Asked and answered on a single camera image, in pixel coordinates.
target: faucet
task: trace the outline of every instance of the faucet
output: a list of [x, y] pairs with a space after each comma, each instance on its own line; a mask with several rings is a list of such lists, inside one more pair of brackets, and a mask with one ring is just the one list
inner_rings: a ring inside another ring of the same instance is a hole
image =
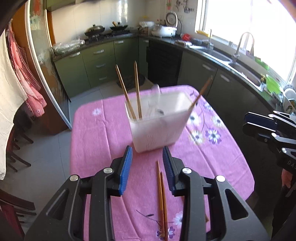
[[213, 49], [214, 48], [214, 45], [211, 44], [211, 36], [212, 36], [212, 30], [210, 32], [210, 37], [209, 37], [209, 42], [207, 44], [207, 49]]
[[244, 32], [242, 35], [241, 35], [241, 38], [239, 40], [239, 45], [237, 46], [237, 50], [235, 52], [235, 54], [231, 57], [232, 58], [232, 62], [233, 63], [236, 63], [237, 62], [237, 57], [239, 57], [239, 48], [240, 48], [240, 45], [242, 43], [242, 37], [244, 36], [244, 34], [250, 34], [253, 38], [253, 43], [252, 43], [252, 47], [251, 47], [251, 51], [250, 51], [250, 55], [254, 56], [254, 43], [255, 43], [255, 39], [254, 39], [254, 36], [250, 33], [250, 32]]

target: red checkered apron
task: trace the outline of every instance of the red checkered apron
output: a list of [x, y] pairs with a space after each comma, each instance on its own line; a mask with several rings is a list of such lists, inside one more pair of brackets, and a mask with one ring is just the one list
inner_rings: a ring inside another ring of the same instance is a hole
[[38, 92], [41, 89], [41, 86], [28, 67], [25, 49], [18, 46], [15, 40], [15, 34], [12, 31], [11, 23], [9, 24], [6, 32], [9, 45], [8, 47], [11, 54], [11, 62], [15, 74], [28, 95], [26, 103], [33, 114], [36, 117], [40, 117], [44, 114], [43, 108], [46, 106], [46, 101]]

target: floral tablecloth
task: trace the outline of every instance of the floral tablecloth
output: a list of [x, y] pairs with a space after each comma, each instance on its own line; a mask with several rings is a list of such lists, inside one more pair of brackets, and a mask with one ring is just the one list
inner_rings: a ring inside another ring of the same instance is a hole
[[[192, 100], [198, 92], [190, 86], [161, 88], [161, 91], [183, 91]], [[95, 175], [112, 160], [133, 147], [124, 96], [99, 100], [81, 106], [75, 113], [70, 173], [81, 178]], [[201, 98], [193, 110], [178, 141], [169, 146], [172, 156], [183, 160], [201, 176], [223, 175], [243, 199], [254, 190], [254, 179], [235, 140], [212, 107]], [[145, 153], [133, 150], [133, 161], [125, 193], [111, 197], [116, 241], [163, 240], [160, 229], [156, 160], [164, 171], [162, 149]], [[179, 240], [182, 225], [183, 198], [174, 197], [165, 178], [168, 206], [169, 240]], [[84, 239], [88, 240], [89, 202], [86, 204]]]

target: dishwasher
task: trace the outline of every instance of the dishwasher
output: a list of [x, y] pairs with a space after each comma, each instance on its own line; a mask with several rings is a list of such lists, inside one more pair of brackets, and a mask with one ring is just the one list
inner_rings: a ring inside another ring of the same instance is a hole
[[159, 87], [177, 85], [182, 51], [153, 40], [147, 48], [148, 79]]

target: power outlet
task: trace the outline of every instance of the power outlet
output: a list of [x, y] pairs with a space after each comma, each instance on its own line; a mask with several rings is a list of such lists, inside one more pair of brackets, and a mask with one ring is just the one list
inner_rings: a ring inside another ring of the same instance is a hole
[[177, 15], [177, 17], [178, 17], [178, 19], [179, 19], [180, 21], [183, 21], [183, 19], [184, 19], [184, 16], [183, 16], [183, 15]]

